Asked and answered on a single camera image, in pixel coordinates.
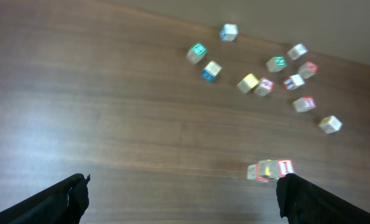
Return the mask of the yellow soccer ball block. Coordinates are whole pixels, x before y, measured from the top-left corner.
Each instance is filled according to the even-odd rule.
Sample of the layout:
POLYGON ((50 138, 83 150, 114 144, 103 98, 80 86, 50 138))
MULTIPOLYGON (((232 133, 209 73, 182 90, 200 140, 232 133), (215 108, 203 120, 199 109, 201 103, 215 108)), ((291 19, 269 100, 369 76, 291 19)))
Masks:
POLYGON ((259 163, 257 164, 257 174, 256 174, 257 180, 261 182, 269 181, 269 177, 270 177, 270 171, 269 171, 269 166, 268 166, 269 163, 270 163, 269 159, 259 161, 259 163))

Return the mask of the red A letter block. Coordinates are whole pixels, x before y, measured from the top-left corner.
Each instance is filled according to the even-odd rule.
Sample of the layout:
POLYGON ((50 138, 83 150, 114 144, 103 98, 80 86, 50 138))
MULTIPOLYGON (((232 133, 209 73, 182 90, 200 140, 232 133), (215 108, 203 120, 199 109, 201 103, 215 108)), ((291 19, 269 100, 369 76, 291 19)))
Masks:
POLYGON ((247 169, 247 179, 248 180, 256 180, 256 168, 257 168, 257 164, 252 164, 248 166, 248 169, 247 169))

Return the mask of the red I letter block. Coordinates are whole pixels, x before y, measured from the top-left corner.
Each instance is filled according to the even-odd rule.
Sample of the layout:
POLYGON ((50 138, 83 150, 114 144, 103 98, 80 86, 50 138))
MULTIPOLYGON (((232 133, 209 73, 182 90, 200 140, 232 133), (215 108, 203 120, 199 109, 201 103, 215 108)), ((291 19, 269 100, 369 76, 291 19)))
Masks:
POLYGON ((292 173, 294 173, 294 168, 290 159, 279 159, 268 162, 266 174, 270 179, 279 179, 292 173))

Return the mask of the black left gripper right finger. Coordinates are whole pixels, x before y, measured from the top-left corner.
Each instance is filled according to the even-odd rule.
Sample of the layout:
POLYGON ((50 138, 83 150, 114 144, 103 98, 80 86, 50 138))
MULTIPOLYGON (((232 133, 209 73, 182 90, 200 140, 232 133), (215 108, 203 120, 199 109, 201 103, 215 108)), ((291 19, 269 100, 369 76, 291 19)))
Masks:
POLYGON ((296 174, 277 181, 280 216, 289 224, 370 224, 370 213, 296 174))

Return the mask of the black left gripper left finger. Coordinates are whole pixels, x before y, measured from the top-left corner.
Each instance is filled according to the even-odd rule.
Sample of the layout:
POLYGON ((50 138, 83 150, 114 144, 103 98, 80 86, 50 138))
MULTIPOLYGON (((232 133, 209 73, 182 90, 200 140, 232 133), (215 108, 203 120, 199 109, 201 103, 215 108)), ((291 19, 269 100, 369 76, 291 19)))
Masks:
POLYGON ((90 176, 74 174, 0 212, 0 224, 79 224, 89 206, 90 176))

